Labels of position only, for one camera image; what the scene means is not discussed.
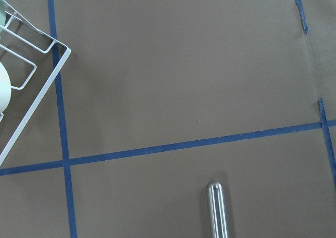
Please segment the white cup in rack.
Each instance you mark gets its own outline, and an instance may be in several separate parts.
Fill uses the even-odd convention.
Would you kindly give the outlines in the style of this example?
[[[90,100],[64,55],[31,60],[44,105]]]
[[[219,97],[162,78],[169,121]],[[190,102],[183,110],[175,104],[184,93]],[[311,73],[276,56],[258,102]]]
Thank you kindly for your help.
[[[11,100],[12,87],[8,72],[3,64],[1,64],[1,120],[4,117],[3,112],[8,107]]]

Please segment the steel muddler black tip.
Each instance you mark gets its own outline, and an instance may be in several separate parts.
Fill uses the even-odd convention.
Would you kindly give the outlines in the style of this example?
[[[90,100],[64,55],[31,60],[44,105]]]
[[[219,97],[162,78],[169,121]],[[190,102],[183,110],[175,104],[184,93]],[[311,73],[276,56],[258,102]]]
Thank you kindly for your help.
[[[213,181],[207,186],[209,217],[212,237],[228,238],[228,223],[224,189],[220,182]]]

